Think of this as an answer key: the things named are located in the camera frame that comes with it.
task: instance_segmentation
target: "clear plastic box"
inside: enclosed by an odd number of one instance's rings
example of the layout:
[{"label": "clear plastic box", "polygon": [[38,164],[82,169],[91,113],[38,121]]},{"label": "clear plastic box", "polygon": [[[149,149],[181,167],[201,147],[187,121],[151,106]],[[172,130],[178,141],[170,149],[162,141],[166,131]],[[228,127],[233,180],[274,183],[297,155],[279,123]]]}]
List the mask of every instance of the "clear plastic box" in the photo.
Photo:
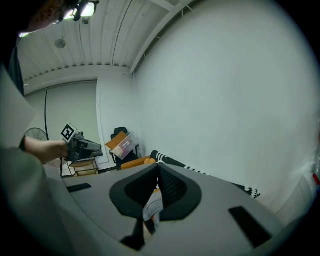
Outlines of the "clear plastic box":
[{"label": "clear plastic box", "polygon": [[127,137],[119,143],[111,152],[123,160],[139,144],[133,132],[127,133]]}]

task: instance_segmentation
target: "black cable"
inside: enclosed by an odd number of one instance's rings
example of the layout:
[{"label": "black cable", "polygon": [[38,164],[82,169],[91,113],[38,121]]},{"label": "black cable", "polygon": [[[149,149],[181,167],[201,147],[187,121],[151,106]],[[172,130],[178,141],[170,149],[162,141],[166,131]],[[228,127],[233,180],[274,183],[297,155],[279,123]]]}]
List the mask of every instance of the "black cable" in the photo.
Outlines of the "black cable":
[{"label": "black cable", "polygon": [[60,176],[62,177],[62,157],[60,157]]},{"label": "black cable", "polygon": [[47,94],[48,94],[48,88],[45,90],[44,126],[45,126],[46,139],[47,139],[47,141],[49,141],[48,128],[47,128]]},{"label": "black cable", "polygon": [[82,36],[81,36],[80,22],[79,22],[79,34],[80,34],[80,43],[81,43],[81,48],[82,48],[82,52],[83,52],[84,64],[87,66],[87,60],[86,60],[84,45],[82,44]]},{"label": "black cable", "polygon": [[118,42],[118,37],[119,37],[119,34],[120,34],[121,27],[122,27],[122,23],[124,23],[125,17],[126,17],[126,15],[127,15],[127,12],[128,12],[128,10],[129,10],[129,7],[130,7],[132,1],[133,1],[133,0],[131,0],[128,8],[127,8],[126,11],[125,11],[125,14],[124,14],[124,16],[123,16],[123,20],[121,21],[121,25],[120,25],[120,28],[119,28],[119,31],[118,31],[118,35],[116,36],[111,66],[114,65],[114,59],[115,59],[115,53],[116,53],[116,48],[117,48],[117,42]]}]

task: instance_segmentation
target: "fan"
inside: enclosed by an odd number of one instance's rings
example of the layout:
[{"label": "fan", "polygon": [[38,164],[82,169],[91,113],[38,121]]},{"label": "fan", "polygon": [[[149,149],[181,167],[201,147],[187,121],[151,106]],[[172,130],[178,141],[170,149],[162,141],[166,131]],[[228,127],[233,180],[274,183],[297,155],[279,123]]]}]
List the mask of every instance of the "fan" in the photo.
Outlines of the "fan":
[{"label": "fan", "polygon": [[47,141],[47,134],[39,128],[31,128],[26,131],[25,135],[43,142]]}]

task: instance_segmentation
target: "ceiling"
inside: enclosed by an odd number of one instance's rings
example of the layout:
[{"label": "ceiling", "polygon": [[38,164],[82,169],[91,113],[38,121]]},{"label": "ceiling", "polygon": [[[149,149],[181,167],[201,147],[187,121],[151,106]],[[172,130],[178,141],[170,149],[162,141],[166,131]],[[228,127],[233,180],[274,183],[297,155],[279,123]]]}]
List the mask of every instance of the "ceiling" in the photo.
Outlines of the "ceiling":
[{"label": "ceiling", "polygon": [[[23,80],[30,84],[45,74],[81,66],[132,74],[161,30],[191,2],[99,0],[94,16],[67,19],[20,40]],[[59,39],[65,40],[64,48],[55,46]]]}]

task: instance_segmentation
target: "red object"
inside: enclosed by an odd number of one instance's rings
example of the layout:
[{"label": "red object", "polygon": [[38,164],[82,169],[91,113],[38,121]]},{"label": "red object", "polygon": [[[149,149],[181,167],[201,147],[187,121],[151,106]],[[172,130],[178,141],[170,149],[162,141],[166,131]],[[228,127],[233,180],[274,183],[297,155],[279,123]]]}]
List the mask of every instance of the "red object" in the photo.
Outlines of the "red object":
[{"label": "red object", "polygon": [[313,174],[312,177],[314,178],[317,185],[320,185],[320,180],[318,179],[317,175]]}]

